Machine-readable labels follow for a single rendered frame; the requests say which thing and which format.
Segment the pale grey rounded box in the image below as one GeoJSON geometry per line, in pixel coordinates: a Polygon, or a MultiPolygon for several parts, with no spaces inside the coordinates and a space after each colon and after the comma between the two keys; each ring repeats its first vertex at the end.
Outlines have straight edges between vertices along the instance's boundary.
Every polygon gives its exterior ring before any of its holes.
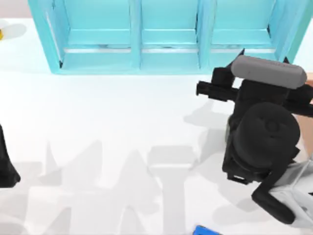
{"type": "Polygon", "coordinates": [[[252,56],[238,56],[230,68],[235,77],[293,90],[307,81],[300,66],[252,56]]]}

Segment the light blue rack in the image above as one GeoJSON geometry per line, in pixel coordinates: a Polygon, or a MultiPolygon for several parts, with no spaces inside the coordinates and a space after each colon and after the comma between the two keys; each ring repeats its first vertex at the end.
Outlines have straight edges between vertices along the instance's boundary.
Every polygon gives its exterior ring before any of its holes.
{"type": "Polygon", "coordinates": [[[293,62],[313,0],[28,0],[50,71],[209,74],[245,55],[293,62]]]}

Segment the blue object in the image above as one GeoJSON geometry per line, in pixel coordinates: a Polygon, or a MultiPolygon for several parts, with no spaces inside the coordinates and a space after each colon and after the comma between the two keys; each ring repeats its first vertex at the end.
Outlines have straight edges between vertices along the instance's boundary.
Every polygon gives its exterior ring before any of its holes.
{"type": "Polygon", "coordinates": [[[217,231],[214,231],[202,225],[197,225],[194,228],[192,235],[220,235],[220,234],[217,231]]]}

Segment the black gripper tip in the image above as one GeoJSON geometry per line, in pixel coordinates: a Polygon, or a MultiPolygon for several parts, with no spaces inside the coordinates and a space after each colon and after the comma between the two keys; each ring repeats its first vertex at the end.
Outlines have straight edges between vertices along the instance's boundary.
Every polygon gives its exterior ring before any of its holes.
{"type": "Polygon", "coordinates": [[[3,128],[0,125],[0,188],[13,188],[20,181],[21,177],[9,158],[3,128]]]}

